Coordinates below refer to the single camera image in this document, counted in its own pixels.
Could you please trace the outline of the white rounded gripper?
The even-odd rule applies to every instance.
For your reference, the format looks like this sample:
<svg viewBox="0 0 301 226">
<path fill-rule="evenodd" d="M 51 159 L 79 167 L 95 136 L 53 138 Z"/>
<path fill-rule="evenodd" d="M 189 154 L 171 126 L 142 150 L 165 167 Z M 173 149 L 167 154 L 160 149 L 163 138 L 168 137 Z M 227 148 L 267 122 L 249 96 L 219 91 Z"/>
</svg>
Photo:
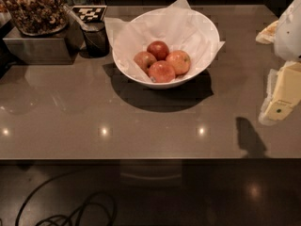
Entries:
<svg viewBox="0 0 301 226">
<path fill-rule="evenodd" d="M 256 42 L 274 43 L 278 57 L 287 62 L 267 77 L 266 98 L 261 106 L 259 122 L 274 125 L 285 120 L 301 102 L 301 0 L 293 0 L 279 17 L 266 26 Z"/>
</svg>

